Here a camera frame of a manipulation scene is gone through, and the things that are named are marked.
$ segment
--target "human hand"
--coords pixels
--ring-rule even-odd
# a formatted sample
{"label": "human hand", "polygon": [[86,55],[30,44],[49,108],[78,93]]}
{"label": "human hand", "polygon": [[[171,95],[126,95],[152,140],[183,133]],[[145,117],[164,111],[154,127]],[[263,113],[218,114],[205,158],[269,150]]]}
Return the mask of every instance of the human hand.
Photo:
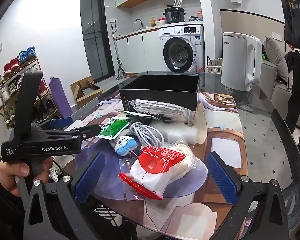
{"label": "human hand", "polygon": [[[46,158],[42,162],[43,172],[34,178],[40,179],[43,183],[47,183],[49,179],[49,168],[53,164],[53,159],[51,157]],[[19,190],[14,176],[27,177],[29,175],[30,168],[27,164],[23,162],[16,163],[4,163],[0,162],[0,183],[3,188],[9,191],[11,194],[20,197]]]}

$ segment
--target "kitchen counter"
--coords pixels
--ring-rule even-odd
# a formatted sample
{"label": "kitchen counter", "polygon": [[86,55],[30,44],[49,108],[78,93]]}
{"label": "kitchen counter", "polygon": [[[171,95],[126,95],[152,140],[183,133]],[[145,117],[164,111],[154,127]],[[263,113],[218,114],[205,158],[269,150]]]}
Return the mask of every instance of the kitchen counter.
{"label": "kitchen counter", "polygon": [[138,30],[132,33],[128,33],[125,35],[120,35],[118,37],[116,37],[116,41],[127,38],[127,37],[131,37],[137,34],[142,34],[142,33],[147,33],[147,32],[152,32],[152,31],[156,31],[159,30],[161,28],[166,28],[166,27],[171,27],[171,26],[182,26],[182,25],[195,25],[195,24],[199,24],[199,25],[203,25],[203,21],[197,21],[197,22],[181,22],[181,23],[169,23],[169,24],[165,24],[165,25],[160,25],[160,26],[155,26],[155,27],[150,27],[150,28],[146,28],[143,30]]}

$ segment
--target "electric kettle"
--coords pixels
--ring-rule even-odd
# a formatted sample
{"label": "electric kettle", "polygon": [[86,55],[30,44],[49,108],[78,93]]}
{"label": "electric kettle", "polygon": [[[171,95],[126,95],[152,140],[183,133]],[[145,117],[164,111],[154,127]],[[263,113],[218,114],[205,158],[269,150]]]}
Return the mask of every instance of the electric kettle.
{"label": "electric kettle", "polygon": [[262,43],[248,34],[223,33],[221,83],[226,87],[250,91],[261,74]]}

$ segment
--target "anime print tablecloth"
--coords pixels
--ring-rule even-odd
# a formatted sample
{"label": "anime print tablecloth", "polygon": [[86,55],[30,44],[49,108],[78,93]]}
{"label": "anime print tablecloth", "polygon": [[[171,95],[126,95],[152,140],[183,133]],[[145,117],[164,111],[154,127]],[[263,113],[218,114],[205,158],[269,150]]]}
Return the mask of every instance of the anime print tablecloth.
{"label": "anime print tablecloth", "polygon": [[[207,154],[216,151],[238,174],[248,175],[245,142],[234,99],[203,92],[199,99],[195,122],[198,138],[195,145],[190,145],[195,156],[205,162]],[[116,93],[100,102],[83,123],[102,125],[113,116],[123,115],[118,112],[121,110],[121,98]],[[97,137],[83,141],[81,147],[82,152],[75,156],[76,166],[96,149],[106,157],[94,195],[114,211],[153,231],[180,239],[208,240],[231,209],[210,174],[202,174],[202,169],[193,169],[168,185],[163,200],[127,201],[124,183],[118,177],[118,160],[123,157],[114,152],[107,140]]]}

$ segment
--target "washing machine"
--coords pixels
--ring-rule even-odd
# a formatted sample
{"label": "washing machine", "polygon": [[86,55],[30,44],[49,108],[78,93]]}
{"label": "washing machine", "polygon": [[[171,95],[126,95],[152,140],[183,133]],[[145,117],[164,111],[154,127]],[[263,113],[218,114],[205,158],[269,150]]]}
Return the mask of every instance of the washing machine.
{"label": "washing machine", "polygon": [[162,70],[203,71],[204,37],[202,25],[182,25],[159,29]]}

